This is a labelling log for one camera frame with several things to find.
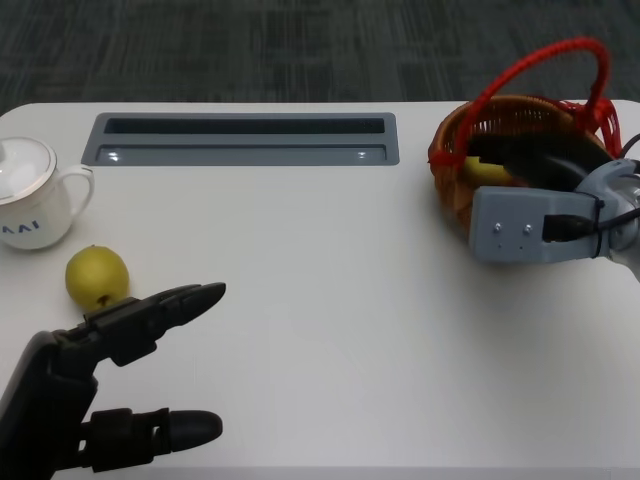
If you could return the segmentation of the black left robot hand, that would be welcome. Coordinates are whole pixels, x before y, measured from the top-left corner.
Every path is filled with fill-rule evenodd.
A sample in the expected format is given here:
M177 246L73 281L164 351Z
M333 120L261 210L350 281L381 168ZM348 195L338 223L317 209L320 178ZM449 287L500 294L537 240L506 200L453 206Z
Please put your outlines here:
M153 353L168 330L204 314L225 292L218 282L129 297L85 315L73 329L34 335L1 398L2 478L50 479L67 469L146 465L219 438L223 422L208 411L89 408L101 361L123 367Z

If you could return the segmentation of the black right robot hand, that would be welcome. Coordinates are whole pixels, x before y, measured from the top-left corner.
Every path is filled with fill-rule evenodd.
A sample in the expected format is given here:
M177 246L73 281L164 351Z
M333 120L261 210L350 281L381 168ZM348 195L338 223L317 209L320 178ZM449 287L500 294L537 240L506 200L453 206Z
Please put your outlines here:
M530 188L572 192L613 157L589 138L571 132L481 134L468 143L469 154L503 167Z

